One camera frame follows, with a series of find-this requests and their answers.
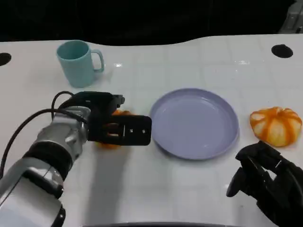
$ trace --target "plate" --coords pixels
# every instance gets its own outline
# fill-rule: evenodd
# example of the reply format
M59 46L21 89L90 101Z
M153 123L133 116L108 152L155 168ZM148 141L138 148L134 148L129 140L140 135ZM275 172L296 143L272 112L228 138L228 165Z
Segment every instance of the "plate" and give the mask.
M208 159L228 151L239 136L233 108L201 89L169 92L151 108L151 136L167 152L185 159Z

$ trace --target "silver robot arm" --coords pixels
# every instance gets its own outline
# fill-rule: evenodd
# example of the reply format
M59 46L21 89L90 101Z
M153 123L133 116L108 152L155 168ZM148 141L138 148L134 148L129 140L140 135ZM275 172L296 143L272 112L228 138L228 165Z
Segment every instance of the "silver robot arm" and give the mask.
M90 114L86 107L66 110L85 119ZM68 171L82 153L87 132L84 123L61 113L40 131L29 151L0 181L1 227L62 226L65 210L58 198Z
M56 113L28 152L0 180L0 227L61 227L58 200L63 182L86 141L148 145L152 121L146 116L112 116L121 95L79 92L59 108L85 119Z

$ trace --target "orange object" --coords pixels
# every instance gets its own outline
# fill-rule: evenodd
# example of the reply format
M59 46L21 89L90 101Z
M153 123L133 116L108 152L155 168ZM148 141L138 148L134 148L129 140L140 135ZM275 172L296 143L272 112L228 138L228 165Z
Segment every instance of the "orange object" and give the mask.
M302 120L289 108L273 107L253 112L250 125L260 140L275 147L284 147L298 139Z
M112 115L132 115L131 112L129 112L128 110L116 110ZM107 143L96 143L98 147L100 148L106 148L106 149L116 149L118 147L120 147L120 145L115 145L115 144L107 144Z

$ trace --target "table surface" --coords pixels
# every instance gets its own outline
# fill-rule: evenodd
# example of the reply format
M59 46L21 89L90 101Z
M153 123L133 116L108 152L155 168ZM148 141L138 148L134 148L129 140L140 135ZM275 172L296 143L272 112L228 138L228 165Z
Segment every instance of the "table surface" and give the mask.
M63 75L55 56L62 42L0 43L0 52L12 55L11 62L0 67L1 152L19 124L30 114L49 108L53 96L62 90L123 94L123 109L148 114L152 104L168 91L181 87L207 89L233 106L241 130L233 149L202 162L168 157L153 141L147 147L112 151L86 143L64 183L64 226L133 221L274 226L253 198L243 193L227 198L225 193L240 166L236 153L258 141L249 125L252 111L282 106L303 117L303 35L215 36L163 46L90 44L102 51L106 70L85 89L72 88ZM275 44L289 46L293 57L274 56L271 48ZM93 61L99 64L97 56ZM50 114L45 114L20 133L6 170L22 157L50 120ZM303 167L302 137L279 151Z

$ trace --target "cup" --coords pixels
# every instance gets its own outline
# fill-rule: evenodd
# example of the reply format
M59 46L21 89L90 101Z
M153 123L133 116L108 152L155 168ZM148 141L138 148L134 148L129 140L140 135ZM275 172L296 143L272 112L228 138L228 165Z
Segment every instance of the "cup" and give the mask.
M101 68L95 69L91 54L98 54ZM104 71L104 60L101 51L91 50L88 44L81 40L67 41L57 49L57 57L63 72L73 87L86 87L96 79L96 72Z

